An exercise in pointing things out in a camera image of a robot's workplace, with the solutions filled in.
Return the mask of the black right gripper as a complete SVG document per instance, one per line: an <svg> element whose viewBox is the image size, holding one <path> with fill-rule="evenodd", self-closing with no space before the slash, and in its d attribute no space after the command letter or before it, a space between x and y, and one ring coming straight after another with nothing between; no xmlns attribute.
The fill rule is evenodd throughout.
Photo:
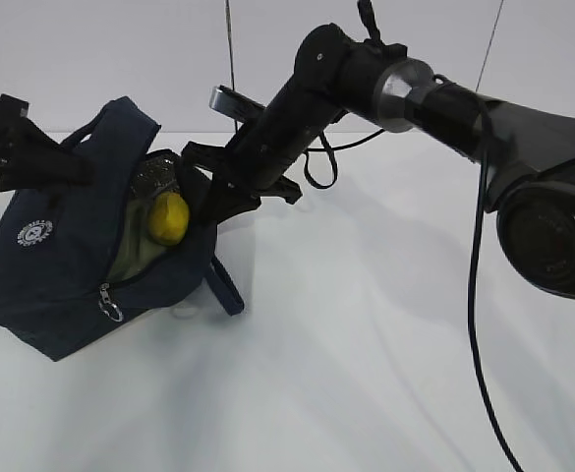
<svg viewBox="0 0 575 472"><path fill-rule="evenodd" d="M194 225L219 225L257 210L263 197L277 197L288 205L301 198L300 186L279 176L266 187L239 170L226 147L188 142L181 151L181 188L188 183L188 204Z"/></svg>

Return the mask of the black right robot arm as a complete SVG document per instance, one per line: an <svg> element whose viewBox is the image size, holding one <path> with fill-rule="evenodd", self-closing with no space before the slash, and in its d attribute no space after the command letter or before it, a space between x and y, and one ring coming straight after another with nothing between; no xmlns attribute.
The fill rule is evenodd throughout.
<svg viewBox="0 0 575 472"><path fill-rule="evenodd" d="M368 37L356 41L336 24L313 29L267 105L214 90L212 109L240 129L222 147L186 144L176 163L212 176L200 221L253 211L265 197L296 202L287 170L353 114L383 133L419 130L479 164L479 211L495 214L505 257L535 287L575 300L575 118L464 88L383 42L370 2L358 11Z"/></svg>

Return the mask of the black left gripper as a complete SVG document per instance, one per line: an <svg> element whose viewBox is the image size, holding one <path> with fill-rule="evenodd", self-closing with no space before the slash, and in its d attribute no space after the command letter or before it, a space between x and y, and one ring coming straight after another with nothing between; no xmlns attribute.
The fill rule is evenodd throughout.
<svg viewBox="0 0 575 472"><path fill-rule="evenodd" d="M94 167L56 143L28 117L29 103L0 95L0 193L60 184L89 185Z"/></svg>

